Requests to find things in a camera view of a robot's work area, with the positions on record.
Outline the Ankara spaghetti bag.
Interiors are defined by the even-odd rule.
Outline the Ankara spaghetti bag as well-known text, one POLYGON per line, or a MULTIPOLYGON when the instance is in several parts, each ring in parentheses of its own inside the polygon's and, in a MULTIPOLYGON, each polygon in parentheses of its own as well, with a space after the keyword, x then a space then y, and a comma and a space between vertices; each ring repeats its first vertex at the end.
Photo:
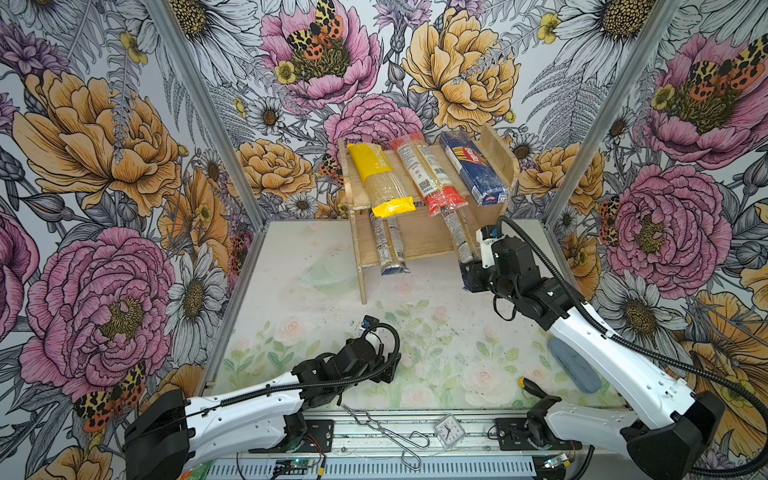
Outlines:
POLYGON ((450 231, 461 264, 478 260, 476 247, 465 214, 461 209, 441 209, 442 218, 450 231))
POLYGON ((382 219, 373 212, 369 214, 369 219, 381 275, 408 274, 410 269, 406 265, 404 244, 397 219, 394 217, 382 219))

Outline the blue Barilla spaghetti box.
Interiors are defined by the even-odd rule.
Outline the blue Barilla spaghetti box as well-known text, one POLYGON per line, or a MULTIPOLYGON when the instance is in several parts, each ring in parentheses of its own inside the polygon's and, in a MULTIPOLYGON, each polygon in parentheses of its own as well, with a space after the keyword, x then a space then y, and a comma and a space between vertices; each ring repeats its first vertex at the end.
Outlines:
POLYGON ((479 206, 503 204, 508 201, 508 188, 464 131, 446 131, 441 133, 437 140, 479 206))

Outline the red spaghetti bag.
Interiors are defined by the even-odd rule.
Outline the red spaghetti bag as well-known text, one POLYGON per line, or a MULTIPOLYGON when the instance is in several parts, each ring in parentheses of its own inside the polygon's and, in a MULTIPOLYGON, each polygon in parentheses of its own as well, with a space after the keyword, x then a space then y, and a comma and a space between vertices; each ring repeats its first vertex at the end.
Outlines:
POLYGON ((430 216, 440 214, 442 208, 459 209, 468 205, 421 133, 398 137, 391 141, 391 146, 408 171, 430 216))

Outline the yellow spaghetti bag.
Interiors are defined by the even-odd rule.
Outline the yellow spaghetti bag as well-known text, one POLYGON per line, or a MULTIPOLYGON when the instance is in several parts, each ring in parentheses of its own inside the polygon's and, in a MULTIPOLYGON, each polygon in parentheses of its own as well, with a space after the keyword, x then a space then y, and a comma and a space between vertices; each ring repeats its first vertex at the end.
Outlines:
POLYGON ((413 197, 405 191, 381 146, 352 143, 347 145, 347 149, 375 217, 387 219, 416 210, 413 197))

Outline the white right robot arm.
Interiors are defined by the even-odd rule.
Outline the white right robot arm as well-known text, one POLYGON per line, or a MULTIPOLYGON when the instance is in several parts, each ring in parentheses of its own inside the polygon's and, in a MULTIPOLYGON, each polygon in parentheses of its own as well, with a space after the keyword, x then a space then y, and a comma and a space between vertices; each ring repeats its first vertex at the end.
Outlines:
POLYGON ((620 336, 573 290, 557 269, 541 275, 531 245, 493 226, 476 233, 480 259, 468 267, 473 291, 495 300, 573 349, 627 402, 622 410, 580 407, 535 386, 527 413, 535 442, 575 441, 630 458, 652 479, 682 479, 714 437, 724 413, 712 394, 696 394, 645 356, 620 345, 620 336))

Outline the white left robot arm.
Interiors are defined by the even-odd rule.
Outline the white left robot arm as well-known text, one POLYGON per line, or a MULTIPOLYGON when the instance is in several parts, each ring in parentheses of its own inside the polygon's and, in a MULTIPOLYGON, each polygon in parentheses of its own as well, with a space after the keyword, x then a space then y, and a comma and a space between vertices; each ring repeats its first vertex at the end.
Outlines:
POLYGON ((339 399, 360 382, 389 383, 400 361, 364 337, 297 364, 270 381, 208 397, 180 389, 160 395, 127 428, 129 479, 176 479, 228 454, 272 450, 303 436, 303 413, 339 399))

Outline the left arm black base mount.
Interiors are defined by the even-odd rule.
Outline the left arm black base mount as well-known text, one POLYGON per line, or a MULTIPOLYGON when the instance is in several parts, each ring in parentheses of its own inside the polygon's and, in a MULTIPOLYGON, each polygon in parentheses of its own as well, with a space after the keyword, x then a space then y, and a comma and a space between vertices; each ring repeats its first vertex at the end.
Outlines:
POLYGON ((323 453, 332 451, 335 422, 330 419, 304 420, 289 424, 286 437, 269 449, 249 449, 251 454, 323 453))

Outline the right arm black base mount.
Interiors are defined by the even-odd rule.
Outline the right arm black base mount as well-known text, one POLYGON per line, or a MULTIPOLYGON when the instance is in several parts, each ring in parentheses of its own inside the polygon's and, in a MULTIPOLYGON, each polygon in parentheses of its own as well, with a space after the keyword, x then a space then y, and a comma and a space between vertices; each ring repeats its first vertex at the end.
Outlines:
POLYGON ((558 439, 546 426, 531 425, 524 417, 496 418, 486 436, 496 441, 501 451, 578 452, 583 448, 581 442, 558 439))

